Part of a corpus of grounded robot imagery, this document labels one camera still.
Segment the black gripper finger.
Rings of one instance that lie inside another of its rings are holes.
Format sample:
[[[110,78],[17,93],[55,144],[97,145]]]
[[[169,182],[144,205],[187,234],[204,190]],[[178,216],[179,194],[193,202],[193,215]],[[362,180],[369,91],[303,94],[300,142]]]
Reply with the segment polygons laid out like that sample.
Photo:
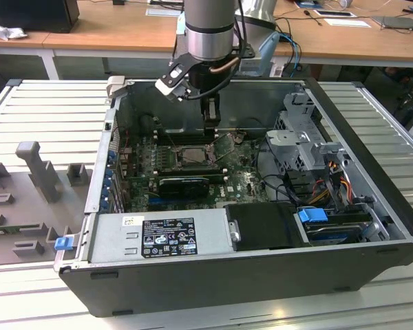
[[[204,134],[207,137],[214,138],[216,128],[221,121],[220,99],[202,98],[200,100],[200,110],[204,123]]]

